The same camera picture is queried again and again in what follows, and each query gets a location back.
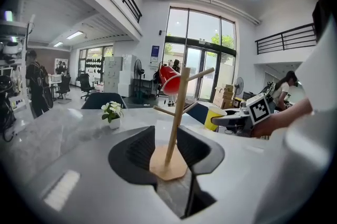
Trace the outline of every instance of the black chair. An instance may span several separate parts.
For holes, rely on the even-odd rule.
[[[198,120],[200,123],[204,124],[208,112],[209,112],[208,107],[198,103],[191,110],[189,110],[187,114],[193,117],[194,119]]]
[[[81,98],[85,98],[84,100],[86,100],[89,97],[90,91],[95,89],[95,87],[90,86],[89,74],[83,73],[76,80],[80,82],[81,90],[87,93],[86,95],[81,96]]]
[[[60,94],[60,98],[63,99],[63,94],[70,92],[69,84],[70,84],[70,77],[62,77],[62,82],[58,84],[58,91],[56,91],[57,94]]]
[[[82,109],[97,110],[110,101],[119,103],[122,108],[127,109],[127,106],[121,95],[117,93],[93,93],[82,106]]]

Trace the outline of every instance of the white sleeve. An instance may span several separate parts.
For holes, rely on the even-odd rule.
[[[288,83],[282,83],[281,88],[282,88],[282,92],[286,92],[286,93],[289,92],[289,85],[288,85]]]

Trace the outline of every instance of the potted plant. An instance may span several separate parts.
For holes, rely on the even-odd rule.
[[[103,105],[101,109],[104,111],[102,120],[107,119],[111,129],[117,129],[121,126],[121,115],[123,115],[123,112],[119,103],[110,101]]]

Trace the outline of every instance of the round wooden base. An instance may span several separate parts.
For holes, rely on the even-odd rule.
[[[164,181],[171,181],[185,175],[187,165],[177,146],[174,146],[171,161],[165,164],[167,145],[156,147],[150,160],[150,171]]]

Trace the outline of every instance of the computer monitor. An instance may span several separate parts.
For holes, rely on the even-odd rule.
[[[1,69],[1,75],[11,77],[12,71],[13,71],[12,67],[3,67]]]
[[[62,77],[61,77],[61,75],[58,75],[58,74],[52,75],[51,76],[51,81],[52,81],[52,83],[62,82]]]

